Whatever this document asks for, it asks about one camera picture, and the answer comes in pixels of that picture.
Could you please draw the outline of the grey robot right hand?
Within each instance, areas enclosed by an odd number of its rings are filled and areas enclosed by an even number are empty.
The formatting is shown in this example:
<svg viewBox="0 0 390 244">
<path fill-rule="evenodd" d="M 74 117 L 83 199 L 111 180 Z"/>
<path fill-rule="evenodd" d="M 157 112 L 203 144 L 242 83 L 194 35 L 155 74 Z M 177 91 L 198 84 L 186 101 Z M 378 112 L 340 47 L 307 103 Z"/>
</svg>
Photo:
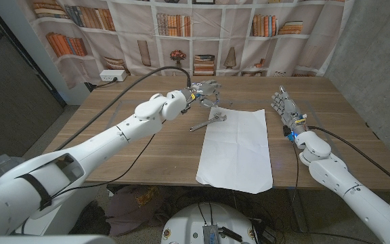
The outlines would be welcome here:
<svg viewBox="0 0 390 244">
<path fill-rule="evenodd" d="M 301 134 L 307 131 L 306 114 L 303 114 L 283 85 L 272 96 L 272 108 L 279 114 L 284 125 L 292 132 Z"/>
</svg>

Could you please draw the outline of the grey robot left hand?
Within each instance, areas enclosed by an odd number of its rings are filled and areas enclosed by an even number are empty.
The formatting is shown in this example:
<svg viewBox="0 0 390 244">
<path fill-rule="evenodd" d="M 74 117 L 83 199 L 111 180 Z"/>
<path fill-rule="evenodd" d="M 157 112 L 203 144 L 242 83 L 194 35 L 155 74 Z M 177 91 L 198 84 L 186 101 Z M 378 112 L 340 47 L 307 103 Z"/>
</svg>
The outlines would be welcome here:
<svg viewBox="0 0 390 244">
<path fill-rule="evenodd" d="M 190 88 L 201 106 L 211 108 L 218 105 L 221 84 L 216 80 L 193 83 Z"/>
</svg>

